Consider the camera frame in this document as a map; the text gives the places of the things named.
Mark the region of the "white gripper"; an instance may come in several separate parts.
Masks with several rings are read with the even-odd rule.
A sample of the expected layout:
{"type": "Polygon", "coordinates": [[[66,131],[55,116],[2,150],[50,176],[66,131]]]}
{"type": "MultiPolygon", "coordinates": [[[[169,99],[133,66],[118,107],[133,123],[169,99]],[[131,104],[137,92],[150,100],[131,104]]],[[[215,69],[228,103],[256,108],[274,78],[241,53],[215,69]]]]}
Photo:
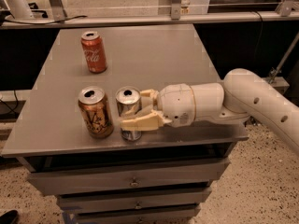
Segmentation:
{"type": "Polygon", "coordinates": [[[186,84],[169,85],[160,92],[149,89],[140,92],[142,107],[135,115],[120,117],[125,131],[154,131],[170,124],[172,127],[189,126],[195,119],[195,100],[192,88],[186,84]]]}

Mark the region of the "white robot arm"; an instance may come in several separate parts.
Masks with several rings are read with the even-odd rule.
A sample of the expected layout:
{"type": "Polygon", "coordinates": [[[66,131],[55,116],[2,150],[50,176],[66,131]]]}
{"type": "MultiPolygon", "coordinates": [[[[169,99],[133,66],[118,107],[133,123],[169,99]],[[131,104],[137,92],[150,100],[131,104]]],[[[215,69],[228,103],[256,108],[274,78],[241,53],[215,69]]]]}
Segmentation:
{"type": "Polygon", "coordinates": [[[169,85],[144,90],[142,109],[120,119],[125,131],[154,131],[196,121],[236,124],[253,117],[299,154],[299,107],[249,70],[237,68],[221,83],[169,85]]]}

